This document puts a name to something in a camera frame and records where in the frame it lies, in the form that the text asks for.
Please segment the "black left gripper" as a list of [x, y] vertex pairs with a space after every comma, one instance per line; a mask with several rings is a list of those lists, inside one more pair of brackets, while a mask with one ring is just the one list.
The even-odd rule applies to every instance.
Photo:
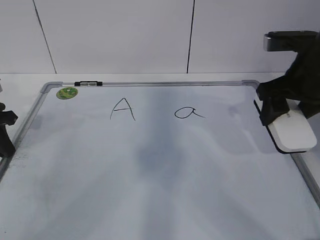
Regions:
[[16, 148], [13, 145], [6, 126], [12, 126], [16, 123], [18, 116], [12, 111], [5, 111], [6, 105], [0, 103], [0, 157], [6, 158], [11, 157]]

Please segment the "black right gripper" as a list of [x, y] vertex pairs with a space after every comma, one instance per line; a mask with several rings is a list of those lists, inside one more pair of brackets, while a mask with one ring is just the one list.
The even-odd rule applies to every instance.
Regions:
[[290, 111], [286, 99], [298, 100], [306, 119], [320, 112], [320, 33], [296, 57], [283, 76], [259, 84], [262, 101], [259, 118], [263, 126]]

